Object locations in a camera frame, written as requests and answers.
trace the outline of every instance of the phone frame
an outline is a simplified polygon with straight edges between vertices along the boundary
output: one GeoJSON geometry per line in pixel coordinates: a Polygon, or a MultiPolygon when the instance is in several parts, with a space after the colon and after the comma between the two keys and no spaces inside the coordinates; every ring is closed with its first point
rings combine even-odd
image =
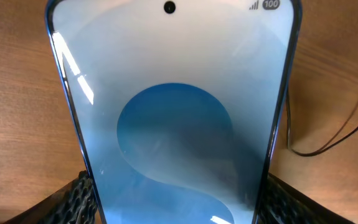
{"type": "MultiPolygon", "coordinates": [[[[62,75],[59,60],[57,58],[57,52],[55,50],[55,45],[54,45],[53,38],[52,38],[52,34],[55,32],[54,26],[53,26],[53,11],[54,11],[55,7],[62,1],[64,1],[64,0],[49,0],[47,2],[46,9],[45,9],[45,24],[46,24],[47,34],[49,35],[50,44],[51,44],[51,47],[52,47],[55,63],[57,65],[57,69],[58,69],[58,72],[59,72],[59,75],[60,75],[61,84],[62,84],[62,87],[64,89],[65,99],[68,102],[68,107],[69,107],[69,110],[70,110],[71,118],[73,120],[73,125],[75,126],[75,132],[77,134],[77,137],[78,137],[78,140],[79,140],[79,143],[80,143],[80,150],[82,152],[83,160],[85,161],[85,166],[87,168],[87,172],[88,172],[90,178],[92,178],[93,181],[95,181],[94,178],[93,178],[92,167],[90,165],[89,158],[88,158],[88,155],[87,155],[85,142],[83,140],[82,132],[81,132],[81,129],[80,129],[79,120],[78,120],[78,118],[76,116],[75,106],[74,106],[73,100],[72,100],[72,94],[71,94],[70,90],[64,85],[64,83],[68,82],[68,80],[67,80],[67,77],[64,78],[64,76],[62,75]]],[[[263,178],[263,177],[266,177],[268,175],[268,169],[270,167],[270,161],[271,161],[271,156],[272,156],[273,151],[274,151],[274,146],[275,146],[277,132],[278,132],[278,126],[280,124],[280,118],[281,118],[281,114],[283,112],[283,106],[284,106],[284,103],[285,103],[285,96],[286,96],[286,93],[287,93],[287,90],[288,90],[288,84],[289,84],[289,80],[290,80],[290,73],[291,73],[293,58],[294,58],[295,50],[296,50],[296,43],[298,41],[299,30],[300,30],[301,21],[302,21],[301,0],[290,0],[290,1],[291,1],[292,5],[293,5],[293,10],[294,10],[290,41],[288,43],[288,48],[287,48],[287,53],[286,53],[286,58],[285,58],[285,64],[284,64],[284,69],[283,69],[283,76],[281,78],[280,90],[278,92],[277,105],[276,105],[275,113],[274,113],[274,117],[273,117],[273,124],[272,124],[272,127],[271,127],[270,138],[269,138],[268,149],[267,149],[267,153],[266,153],[266,157],[265,157],[265,162],[263,164],[263,171],[262,171],[262,174],[261,174],[262,178],[261,178],[261,181],[260,181],[260,186],[259,186],[259,191],[258,191],[258,196],[257,196],[257,202],[256,202],[256,206],[255,206],[255,211],[253,213],[252,223],[256,223],[256,221],[257,221],[258,211],[260,209],[260,197],[261,197],[261,195],[262,195],[262,193],[263,193],[263,191],[265,189],[266,178],[263,178]]],[[[93,189],[94,189],[94,193],[95,193],[95,196],[96,196],[96,201],[97,201],[97,205],[98,205],[98,208],[99,208],[98,210],[100,212],[101,221],[103,223],[106,223],[103,207],[102,207],[102,205],[100,203],[101,202],[100,201],[100,196],[98,195],[98,190],[97,190],[96,184],[93,185],[93,189]]]]}

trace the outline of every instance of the smartphone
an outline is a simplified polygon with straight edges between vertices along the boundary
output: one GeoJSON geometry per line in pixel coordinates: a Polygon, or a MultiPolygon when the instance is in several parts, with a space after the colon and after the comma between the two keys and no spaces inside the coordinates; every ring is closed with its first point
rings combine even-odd
{"type": "Polygon", "coordinates": [[[255,223],[298,0],[54,0],[52,50],[104,223],[255,223]]]}

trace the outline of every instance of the wooden surface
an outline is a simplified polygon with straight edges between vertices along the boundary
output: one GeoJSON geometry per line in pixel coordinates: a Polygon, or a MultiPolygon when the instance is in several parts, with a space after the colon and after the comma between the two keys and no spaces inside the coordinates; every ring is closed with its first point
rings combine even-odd
{"type": "MultiPolygon", "coordinates": [[[[44,25],[45,0],[0,0],[0,222],[76,177],[82,155],[44,25]]],[[[294,146],[311,151],[358,97],[358,1],[309,0],[291,75],[294,146]]],[[[358,133],[312,158],[285,149],[285,116],[271,172],[358,223],[358,133]]],[[[358,111],[349,123],[358,124],[358,111]]]]}

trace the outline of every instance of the black cable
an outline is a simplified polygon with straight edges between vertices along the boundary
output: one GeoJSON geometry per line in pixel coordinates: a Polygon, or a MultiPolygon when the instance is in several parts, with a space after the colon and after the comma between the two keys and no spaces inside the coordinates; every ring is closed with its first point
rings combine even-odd
{"type": "Polygon", "coordinates": [[[339,128],[338,132],[325,145],[323,145],[322,147],[320,147],[318,150],[316,150],[314,152],[308,152],[308,153],[298,152],[297,150],[295,150],[291,147],[291,106],[290,106],[290,92],[288,90],[288,92],[286,94],[286,114],[287,114],[286,143],[287,143],[288,149],[291,150],[292,152],[294,152],[295,154],[297,154],[299,156],[303,156],[303,157],[317,156],[317,155],[320,155],[320,154],[328,151],[329,149],[332,149],[334,146],[343,142],[348,137],[352,136],[354,133],[356,133],[358,131],[358,126],[357,126],[349,134],[345,135],[340,140],[330,144],[339,135],[339,133],[341,133],[341,131],[344,129],[344,127],[350,121],[350,119],[353,117],[353,115],[355,114],[357,109],[358,109],[358,100],[357,100],[357,103],[356,103],[354,109],[352,110],[350,116],[346,119],[346,121],[341,126],[341,128],[339,128]]]}

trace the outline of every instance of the signal icon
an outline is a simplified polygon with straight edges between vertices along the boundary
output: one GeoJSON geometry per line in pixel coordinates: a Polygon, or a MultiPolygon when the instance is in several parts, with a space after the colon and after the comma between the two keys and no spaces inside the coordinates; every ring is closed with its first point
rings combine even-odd
{"type": "Polygon", "coordinates": [[[251,7],[249,7],[249,10],[257,10],[259,6],[259,0],[257,0],[255,3],[252,4],[251,7]]]}

